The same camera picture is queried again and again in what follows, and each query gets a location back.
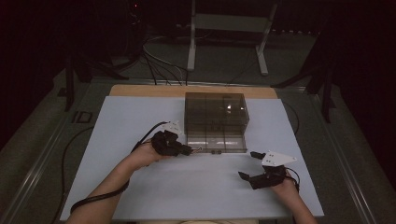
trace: floor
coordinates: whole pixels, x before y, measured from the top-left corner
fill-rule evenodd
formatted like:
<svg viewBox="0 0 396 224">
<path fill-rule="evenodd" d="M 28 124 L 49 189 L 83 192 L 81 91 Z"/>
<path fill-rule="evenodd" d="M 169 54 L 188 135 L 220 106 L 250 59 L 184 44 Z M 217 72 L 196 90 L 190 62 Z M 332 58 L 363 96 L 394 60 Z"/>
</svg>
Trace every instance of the floor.
<svg viewBox="0 0 396 224">
<path fill-rule="evenodd" d="M 179 85 L 179 82 L 184 85 L 187 79 L 189 85 L 268 87 L 299 72 L 315 38 L 310 35 L 270 35 L 264 51 L 269 70 L 266 77 L 259 72 L 253 40 L 245 41 L 238 35 L 207 33 L 197 42 L 195 70 L 186 74 L 184 70 L 155 61 L 151 56 L 186 67 L 189 39 L 151 36 L 145 45 L 151 61 L 141 57 L 134 65 L 120 71 L 122 76 L 129 78 L 124 81 L 92 70 L 91 83 L 76 82 L 76 101 L 69 112 L 64 112 L 64 97 L 58 96 L 59 90 L 64 88 L 64 71 L 59 74 L 54 79 L 54 89 L 1 151 L 0 223 L 58 223 L 57 209 L 62 208 L 63 191 L 67 196 L 88 144 L 90 128 L 105 97 L 117 83 L 154 84 L 147 63 L 151 64 L 151 69 L 157 66 L 161 75 L 155 77 L 158 84 L 163 85 Z M 329 124 L 319 112 L 320 94 L 304 92 L 308 81 L 309 78 L 300 80 L 285 89 L 276 89 L 276 92 L 285 104 L 325 213 L 318 222 L 394 222 L 396 193 L 337 87 L 333 86 L 335 108 L 331 109 L 332 123 Z M 76 111 L 92 112 L 92 120 L 89 123 L 73 122 Z M 276 222 L 261 220 L 261 223 Z M 281 219 L 277 223 L 291 221 Z"/>
</svg>

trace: white tabletop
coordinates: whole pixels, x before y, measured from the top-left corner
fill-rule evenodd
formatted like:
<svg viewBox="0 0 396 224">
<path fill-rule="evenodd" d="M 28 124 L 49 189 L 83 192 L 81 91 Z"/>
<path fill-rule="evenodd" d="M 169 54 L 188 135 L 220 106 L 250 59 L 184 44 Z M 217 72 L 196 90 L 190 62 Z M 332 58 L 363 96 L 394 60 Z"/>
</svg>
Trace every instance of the white tabletop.
<svg viewBox="0 0 396 224">
<path fill-rule="evenodd" d="M 271 190 L 253 190 L 238 175 L 239 171 L 261 175 L 261 161 L 251 158 L 249 152 L 268 150 L 297 158 L 287 166 L 300 175 L 300 194 L 313 215 L 323 216 L 282 102 L 277 99 L 246 101 L 250 117 L 245 132 L 247 153 L 180 155 L 151 164 L 134 173 L 113 218 L 191 220 L 289 217 L 290 212 Z M 87 197 L 155 124 L 179 121 L 183 129 L 183 120 L 182 97 L 107 96 L 61 220 L 68 218 L 73 203 Z M 185 143 L 184 135 L 178 141 Z"/>
</svg>

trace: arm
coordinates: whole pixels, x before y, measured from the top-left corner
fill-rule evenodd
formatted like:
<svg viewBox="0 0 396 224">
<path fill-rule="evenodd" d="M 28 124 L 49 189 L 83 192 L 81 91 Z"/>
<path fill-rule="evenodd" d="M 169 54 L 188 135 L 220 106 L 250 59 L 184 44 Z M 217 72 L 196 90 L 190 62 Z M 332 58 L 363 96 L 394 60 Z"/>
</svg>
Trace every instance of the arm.
<svg viewBox="0 0 396 224">
<path fill-rule="evenodd" d="M 128 181 L 134 171 L 164 158 L 168 157 L 159 155 L 150 143 L 141 145 L 123 159 L 89 197 L 119 189 Z M 120 194 L 82 205 L 71 214 L 66 223 L 110 223 L 119 200 Z"/>
<path fill-rule="evenodd" d="M 281 184 L 271 187 L 279 200 L 285 204 L 293 213 L 297 224 L 317 224 L 308 207 L 300 197 L 294 183 L 290 179 L 285 179 Z"/>
</svg>

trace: acrylic storage box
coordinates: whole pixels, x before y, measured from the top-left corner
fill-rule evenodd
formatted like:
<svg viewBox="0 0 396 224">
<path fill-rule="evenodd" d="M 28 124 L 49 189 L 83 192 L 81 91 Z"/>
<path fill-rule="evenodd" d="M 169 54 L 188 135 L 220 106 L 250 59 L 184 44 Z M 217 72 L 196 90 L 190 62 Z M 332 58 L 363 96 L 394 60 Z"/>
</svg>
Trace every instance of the acrylic storage box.
<svg viewBox="0 0 396 224">
<path fill-rule="evenodd" d="M 186 93 L 184 127 L 190 147 L 210 153 L 246 152 L 248 121 L 241 93 Z"/>
</svg>

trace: dark background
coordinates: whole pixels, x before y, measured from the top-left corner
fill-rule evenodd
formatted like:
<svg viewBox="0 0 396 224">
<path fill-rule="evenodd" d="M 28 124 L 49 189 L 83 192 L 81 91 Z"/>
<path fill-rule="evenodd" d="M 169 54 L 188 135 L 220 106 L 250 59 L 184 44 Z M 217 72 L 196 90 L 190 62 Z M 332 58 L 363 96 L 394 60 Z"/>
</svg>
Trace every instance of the dark background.
<svg viewBox="0 0 396 224">
<path fill-rule="evenodd" d="M 21 126 L 37 104 L 52 88 L 52 78 L 64 69 L 66 55 L 72 43 L 77 50 L 95 55 L 98 60 L 109 59 L 110 54 L 131 53 L 136 49 L 121 52 L 109 41 L 116 38 L 125 26 L 111 30 L 113 24 L 123 24 L 124 11 L 120 6 L 125 1 L 96 0 L 96 8 L 111 8 L 100 11 L 99 18 L 92 6 L 93 1 L 10 1 L 3 0 L 0 6 L 0 52 L 1 52 L 1 134 L 0 147 Z M 182 0 L 131 1 L 139 8 L 134 13 L 143 23 L 156 28 L 160 33 L 180 35 L 176 24 L 190 22 L 190 3 Z M 260 14 L 250 7 L 257 1 L 202 1 L 197 7 L 202 11 L 229 14 Z M 396 89 L 394 88 L 396 45 L 396 6 L 390 1 L 283 1 L 273 24 L 275 32 L 303 32 L 318 37 L 316 45 L 307 58 L 306 66 L 322 63 L 320 59 L 335 57 L 333 83 L 342 95 L 356 121 L 367 138 L 378 161 L 394 188 L 396 179 L 391 171 L 396 170 Z M 135 44 L 139 45 L 136 32 L 132 32 Z M 99 36 L 97 38 L 79 38 Z"/>
</svg>

